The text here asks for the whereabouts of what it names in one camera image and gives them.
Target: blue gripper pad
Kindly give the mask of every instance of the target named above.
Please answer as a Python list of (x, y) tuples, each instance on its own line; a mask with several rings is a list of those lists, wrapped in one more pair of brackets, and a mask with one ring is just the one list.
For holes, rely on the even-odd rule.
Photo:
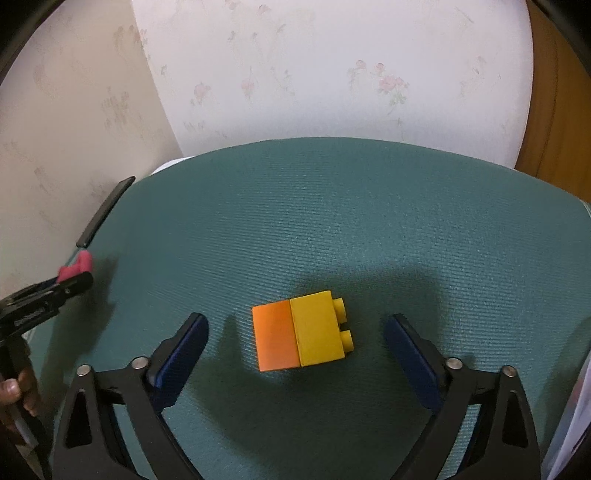
[(162, 341), (154, 351), (147, 379), (153, 387), (150, 400), (155, 411), (160, 413), (176, 403), (208, 338), (207, 319), (192, 313), (174, 337)]
[[(442, 360), (443, 357), (431, 342), (419, 337), (402, 315), (395, 315), (387, 320), (384, 338), (421, 405), (434, 414), (437, 413), (443, 405), (440, 384), (444, 370), (438, 358)], [(425, 347), (423, 352), (415, 342), (420, 343), (422, 348)]]

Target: orange and yellow toy brick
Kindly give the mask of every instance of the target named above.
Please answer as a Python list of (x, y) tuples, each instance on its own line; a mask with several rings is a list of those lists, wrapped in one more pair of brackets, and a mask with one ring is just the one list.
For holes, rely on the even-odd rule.
[(252, 308), (256, 354), (261, 372), (306, 367), (353, 351), (343, 299), (329, 290)]

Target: blue rubber fingertip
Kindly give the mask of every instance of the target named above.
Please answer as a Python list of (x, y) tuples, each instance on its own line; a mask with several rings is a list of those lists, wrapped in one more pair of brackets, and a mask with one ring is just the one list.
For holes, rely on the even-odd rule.
[(395, 317), (386, 322), (384, 338), (421, 405), (437, 413), (443, 405), (437, 375)]
[(156, 411), (176, 403), (208, 338), (207, 318), (199, 314), (154, 378), (151, 401)]

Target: green textured mat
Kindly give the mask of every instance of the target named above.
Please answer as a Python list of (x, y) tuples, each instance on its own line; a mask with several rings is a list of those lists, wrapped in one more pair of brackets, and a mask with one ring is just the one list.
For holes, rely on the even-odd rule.
[[(515, 365), (543, 448), (590, 346), (582, 203), (410, 145), (312, 138), (201, 155), (132, 186), (90, 250), (93, 290), (33, 339), (47, 423), (77, 365), (120, 368), (202, 312), (209, 344), (165, 416), (208, 480), (389, 478), (428, 416), (382, 344), (390, 313), (473, 367)], [(354, 353), (259, 373), (251, 306), (324, 289), (345, 300)]]

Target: silver rivet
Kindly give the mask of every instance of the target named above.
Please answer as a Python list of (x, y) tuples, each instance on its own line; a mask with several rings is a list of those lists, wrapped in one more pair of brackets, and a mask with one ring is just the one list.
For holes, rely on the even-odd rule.
[(507, 377), (516, 377), (517, 376), (517, 370), (515, 369), (515, 367), (512, 367), (510, 365), (505, 365), (503, 368), (501, 368), (501, 371)]
[(84, 377), (85, 375), (90, 373), (90, 365), (81, 365), (78, 367), (78, 370), (76, 370), (76, 375), (78, 375), (79, 377)]
[(453, 356), (445, 360), (445, 364), (452, 370), (459, 370), (464, 366), (459, 358), (455, 358)]
[(134, 367), (134, 369), (139, 370), (143, 367), (147, 367), (149, 362), (150, 361), (146, 357), (139, 356), (138, 358), (133, 359), (131, 366)]

